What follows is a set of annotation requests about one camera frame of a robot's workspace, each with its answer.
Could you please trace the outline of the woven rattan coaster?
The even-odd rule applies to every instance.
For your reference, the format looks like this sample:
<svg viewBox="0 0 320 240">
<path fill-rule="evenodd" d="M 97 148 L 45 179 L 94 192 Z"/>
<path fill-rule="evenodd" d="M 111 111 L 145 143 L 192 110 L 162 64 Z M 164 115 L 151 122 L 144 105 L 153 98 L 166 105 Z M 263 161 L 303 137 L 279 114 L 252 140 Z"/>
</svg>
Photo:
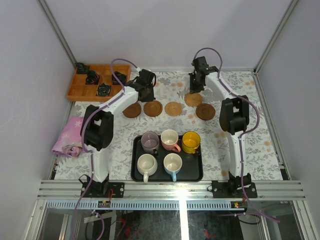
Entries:
<svg viewBox="0 0 320 240">
<path fill-rule="evenodd" d="M 166 104 L 164 110 L 169 116 L 176 117 L 182 113 L 182 105 L 178 102 L 172 101 Z"/>
<path fill-rule="evenodd" d="M 199 93 L 187 93 L 184 101 L 190 107 L 197 107 L 203 103 L 203 97 Z"/>
</svg>

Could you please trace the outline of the light brown wooden coaster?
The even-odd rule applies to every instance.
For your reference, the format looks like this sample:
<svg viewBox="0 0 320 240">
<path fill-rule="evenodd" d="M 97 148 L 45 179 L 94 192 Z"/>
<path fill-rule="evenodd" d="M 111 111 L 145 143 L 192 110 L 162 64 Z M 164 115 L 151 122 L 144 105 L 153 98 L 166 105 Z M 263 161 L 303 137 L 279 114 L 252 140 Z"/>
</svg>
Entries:
<svg viewBox="0 0 320 240">
<path fill-rule="evenodd" d="M 147 102 L 143 107 L 144 113 L 149 117 L 157 117 L 163 111 L 163 105 L 157 101 Z"/>
</svg>

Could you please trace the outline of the dark brown wooden coaster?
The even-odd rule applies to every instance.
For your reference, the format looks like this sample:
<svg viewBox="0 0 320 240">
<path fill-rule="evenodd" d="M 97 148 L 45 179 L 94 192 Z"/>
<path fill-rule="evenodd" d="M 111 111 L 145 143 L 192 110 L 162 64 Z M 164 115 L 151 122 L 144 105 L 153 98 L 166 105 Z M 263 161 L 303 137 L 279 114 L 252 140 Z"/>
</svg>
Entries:
<svg viewBox="0 0 320 240">
<path fill-rule="evenodd" d="M 136 102 L 128 106 L 122 113 L 127 118 L 136 118 L 141 114 L 141 112 L 142 107 L 138 102 Z"/>
</svg>

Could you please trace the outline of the reddish brown wooden coaster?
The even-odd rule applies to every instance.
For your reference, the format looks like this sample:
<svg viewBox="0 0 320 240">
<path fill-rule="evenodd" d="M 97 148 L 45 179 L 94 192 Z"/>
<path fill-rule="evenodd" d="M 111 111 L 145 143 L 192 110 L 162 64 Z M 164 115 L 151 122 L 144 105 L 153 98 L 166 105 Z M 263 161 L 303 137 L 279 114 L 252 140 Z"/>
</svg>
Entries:
<svg viewBox="0 0 320 240">
<path fill-rule="evenodd" d="M 209 121 L 216 115 L 216 110 L 212 105 L 202 103 L 197 106 L 195 113 L 201 120 Z"/>
</svg>

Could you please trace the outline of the pink ceramic mug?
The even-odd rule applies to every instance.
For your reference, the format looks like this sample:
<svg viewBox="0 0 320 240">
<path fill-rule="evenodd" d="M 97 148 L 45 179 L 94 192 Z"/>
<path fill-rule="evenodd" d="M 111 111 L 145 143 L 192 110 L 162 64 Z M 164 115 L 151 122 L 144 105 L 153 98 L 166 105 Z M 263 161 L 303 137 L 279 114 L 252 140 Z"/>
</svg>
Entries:
<svg viewBox="0 0 320 240">
<path fill-rule="evenodd" d="M 179 135 L 172 129 L 167 129 L 160 135 L 160 140 L 163 148 L 167 151 L 179 153 L 181 147 L 178 145 Z"/>
</svg>

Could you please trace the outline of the yellow glass mug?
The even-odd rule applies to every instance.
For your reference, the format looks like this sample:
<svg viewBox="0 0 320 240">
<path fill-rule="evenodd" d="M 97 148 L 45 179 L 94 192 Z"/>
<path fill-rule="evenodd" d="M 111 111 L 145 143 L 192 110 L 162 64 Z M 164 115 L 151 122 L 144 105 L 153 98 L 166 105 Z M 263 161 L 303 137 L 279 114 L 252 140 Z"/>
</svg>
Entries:
<svg viewBox="0 0 320 240">
<path fill-rule="evenodd" d="M 188 131 L 182 136 L 182 150 L 187 154 L 199 154 L 201 138 L 198 133 Z"/>
</svg>

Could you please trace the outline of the light blue mug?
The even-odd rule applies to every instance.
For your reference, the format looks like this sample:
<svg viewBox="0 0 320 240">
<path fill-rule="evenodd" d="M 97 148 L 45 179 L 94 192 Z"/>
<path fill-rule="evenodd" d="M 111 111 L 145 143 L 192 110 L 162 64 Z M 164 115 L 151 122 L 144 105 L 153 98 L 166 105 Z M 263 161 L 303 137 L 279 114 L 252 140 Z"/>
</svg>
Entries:
<svg viewBox="0 0 320 240">
<path fill-rule="evenodd" d="M 181 170 L 182 165 L 182 158 L 176 153 L 169 153 L 163 159 L 164 169 L 171 176 L 173 182 L 177 181 L 177 174 Z"/>
</svg>

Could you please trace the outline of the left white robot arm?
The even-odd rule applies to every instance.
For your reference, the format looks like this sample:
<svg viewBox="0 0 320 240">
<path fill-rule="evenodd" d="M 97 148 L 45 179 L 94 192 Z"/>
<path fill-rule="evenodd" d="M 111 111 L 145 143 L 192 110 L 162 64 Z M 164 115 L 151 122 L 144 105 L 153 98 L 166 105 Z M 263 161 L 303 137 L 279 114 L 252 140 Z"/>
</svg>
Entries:
<svg viewBox="0 0 320 240">
<path fill-rule="evenodd" d="M 89 105 L 85 110 L 80 131 L 82 150 L 90 154 L 91 179 L 95 181 L 92 191 L 105 197 L 110 190 L 107 182 L 109 166 L 106 148 L 114 136 L 114 120 L 130 105 L 154 101 L 156 74 L 141 69 L 134 80 L 128 81 L 115 96 L 99 106 Z"/>
</svg>

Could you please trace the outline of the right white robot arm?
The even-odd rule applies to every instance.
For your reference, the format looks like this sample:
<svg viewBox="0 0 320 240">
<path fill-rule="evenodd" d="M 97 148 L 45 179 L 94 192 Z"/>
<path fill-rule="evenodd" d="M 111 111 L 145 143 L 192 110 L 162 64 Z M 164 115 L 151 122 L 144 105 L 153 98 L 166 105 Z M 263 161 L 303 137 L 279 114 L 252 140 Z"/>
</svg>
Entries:
<svg viewBox="0 0 320 240">
<path fill-rule="evenodd" d="M 208 87 L 221 102 L 219 124 L 227 133 L 230 152 L 229 175 L 232 179 L 243 177 L 245 181 L 249 181 L 251 175 L 246 163 L 245 138 L 242 136 L 250 123 L 248 97 L 234 92 L 220 77 L 218 68 L 209 66 L 204 56 L 194 58 L 191 65 L 194 70 L 189 74 L 190 93 L 199 93 Z"/>
</svg>

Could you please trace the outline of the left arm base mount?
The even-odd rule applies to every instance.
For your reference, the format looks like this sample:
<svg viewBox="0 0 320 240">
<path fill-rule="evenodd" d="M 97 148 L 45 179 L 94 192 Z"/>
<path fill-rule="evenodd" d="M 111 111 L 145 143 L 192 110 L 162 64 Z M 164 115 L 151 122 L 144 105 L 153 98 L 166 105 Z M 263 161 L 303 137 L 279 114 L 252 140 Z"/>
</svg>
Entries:
<svg viewBox="0 0 320 240">
<path fill-rule="evenodd" d="M 110 182 L 109 177 L 107 177 L 103 182 L 97 182 L 92 180 L 91 177 L 87 174 L 83 174 L 78 181 L 82 184 L 81 195 L 84 198 L 123 198 L 125 192 L 125 183 L 124 182 Z M 88 186 L 88 183 L 91 181 L 91 184 L 88 190 L 83 194 Z"/>
</svg>

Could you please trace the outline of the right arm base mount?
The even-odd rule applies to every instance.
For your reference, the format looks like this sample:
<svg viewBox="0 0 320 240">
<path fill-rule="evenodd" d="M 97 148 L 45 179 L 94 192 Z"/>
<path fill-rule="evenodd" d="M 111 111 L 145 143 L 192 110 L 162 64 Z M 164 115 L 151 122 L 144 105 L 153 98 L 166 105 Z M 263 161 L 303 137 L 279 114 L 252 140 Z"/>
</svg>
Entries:
<svg viewBox="0 0 320 240">
<path fill-rule="evenodd" d="M 211 188 L 209 192 L 212 192 L 213 198 L 215 199 L 231 199 L 231 198 L 245 198 L 246 196 L 250 199 L 256 199 L 258 197 L 257 188 L 254 182 L 252 182 L 251 174 L 243 176 L 243 188 L 246 196 L 244 195 L 241 177 L 234 177 L 229 172 L 228 181 L 211 181 Z"/>
</svg>

